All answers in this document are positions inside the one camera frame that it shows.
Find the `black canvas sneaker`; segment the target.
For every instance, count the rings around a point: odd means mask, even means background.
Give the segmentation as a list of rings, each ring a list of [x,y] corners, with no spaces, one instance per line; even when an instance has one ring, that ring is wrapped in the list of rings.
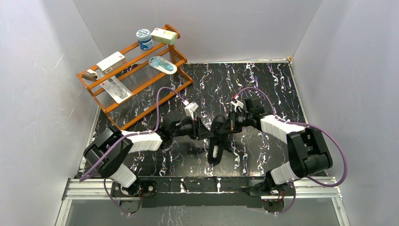
[[[224,115],[217,115],[210,127],[210,131],[213,136],[209,138],[209,150],[207,155],[207,160],[210,164],[217,165],[222,160],[222,155],[224,150],[228,150],[227,140],[229,130],[225,123],[227,118]]]

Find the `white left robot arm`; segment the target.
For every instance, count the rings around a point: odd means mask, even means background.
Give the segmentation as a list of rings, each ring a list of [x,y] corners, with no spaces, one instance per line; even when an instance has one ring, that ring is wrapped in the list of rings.
[[[158,151],[172,144],[173,138],[189,136],[194,140],[208,139],[213,133],[198,116],[186,116],[170,112],[163,116],[158,129],[145,132],[122,131],[108,127],[84,150],[84,157],[100,178],[118,183],[129,196],[140,192],[141,180],[124,164],[130,153]]]

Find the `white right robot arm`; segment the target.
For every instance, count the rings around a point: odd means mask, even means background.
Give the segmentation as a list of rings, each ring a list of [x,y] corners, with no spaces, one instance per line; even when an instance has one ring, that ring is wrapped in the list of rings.
[[[293,182],[327,170],[333,166],[329,149],[319,129],[283,123],[281,119],[265,110],[258,97],[247,98],[245,102],[233,101],[234,109],[228,116],[217,115],[211,123],[210,153],[208,161],[218,164],[223,150],[231,151],[228,135],[241,133],[251,126],[266,132],[287,145],[288,161],[265,174],[263,182],[247,187],[245,191],[258,190],[277,195],[289,182]]]

